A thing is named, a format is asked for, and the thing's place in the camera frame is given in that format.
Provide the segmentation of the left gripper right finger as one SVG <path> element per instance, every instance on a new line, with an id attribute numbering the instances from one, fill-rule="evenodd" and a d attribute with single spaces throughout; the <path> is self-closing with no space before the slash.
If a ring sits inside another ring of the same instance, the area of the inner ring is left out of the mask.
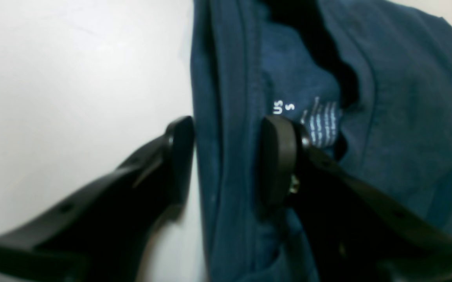
<path id="1" fill-rule="evenodd" d="M 265 116 L 260 147 L 261 203 L 294 210 L 322 282 L 452 282 L 452 237 L 347 174 L 303 125 Z"/>

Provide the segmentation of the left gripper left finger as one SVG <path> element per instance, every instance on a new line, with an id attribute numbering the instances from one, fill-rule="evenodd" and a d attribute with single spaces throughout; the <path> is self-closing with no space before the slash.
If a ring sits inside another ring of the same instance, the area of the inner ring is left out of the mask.
<path id="1" fill-rule="evenodd" d="M 183 116 L 30 222 L 0 235 L 0 274 L 34 282 L 134 282 L 155 223 L 182 207 L 195 128 Z"/>

